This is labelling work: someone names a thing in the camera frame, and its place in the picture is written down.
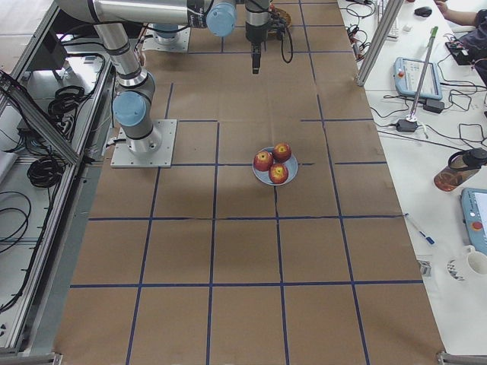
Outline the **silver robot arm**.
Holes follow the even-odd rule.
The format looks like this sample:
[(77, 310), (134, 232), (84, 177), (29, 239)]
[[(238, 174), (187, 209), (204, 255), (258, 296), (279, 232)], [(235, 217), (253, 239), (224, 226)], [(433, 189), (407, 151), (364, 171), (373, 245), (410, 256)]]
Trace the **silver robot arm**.
[(125, 22), (153, 24), (154, 32), (174, 35), (184, 26), (207, 28), (218, 37), (228, 36), (237, 18), (236, 1), (59, 1), (71, 17), (90, 23), (112, 63), (122, 88), (113, 101), (113, 114), (135, 156), (153, 153), (163, 142), (151, 120), (155, 91), (152, 75), (132, 49)]

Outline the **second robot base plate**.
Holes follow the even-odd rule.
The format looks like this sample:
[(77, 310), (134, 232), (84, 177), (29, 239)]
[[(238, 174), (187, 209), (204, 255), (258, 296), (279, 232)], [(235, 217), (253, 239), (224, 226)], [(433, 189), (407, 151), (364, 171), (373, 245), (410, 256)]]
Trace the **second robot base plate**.
[(189, 48), (190, 29), (185, 29), (168, 36), (161, 36), (149, 30), (142, 43), (142, 51), (187, 52)]

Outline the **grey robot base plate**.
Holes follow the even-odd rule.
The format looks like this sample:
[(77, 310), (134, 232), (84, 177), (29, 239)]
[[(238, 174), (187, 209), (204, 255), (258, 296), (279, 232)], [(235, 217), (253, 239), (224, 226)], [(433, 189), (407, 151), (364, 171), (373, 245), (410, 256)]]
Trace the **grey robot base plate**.
[(113, 168), (170, 168), (177, 134), (176, 119), (156, 119), (151, 134), (134, 140), (119, 130), (110, 166)]

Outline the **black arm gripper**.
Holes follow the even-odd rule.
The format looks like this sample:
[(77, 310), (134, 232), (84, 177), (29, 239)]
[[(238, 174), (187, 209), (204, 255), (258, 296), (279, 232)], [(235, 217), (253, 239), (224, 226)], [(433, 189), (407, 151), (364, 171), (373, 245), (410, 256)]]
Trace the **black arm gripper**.
[(251, 42), (252, 74), (259, 74), (261, 67), (261, 44), (267, 40), (270, 30), (285, 29), (285, 19), (269, 9), (246, 10), (246, 38)]

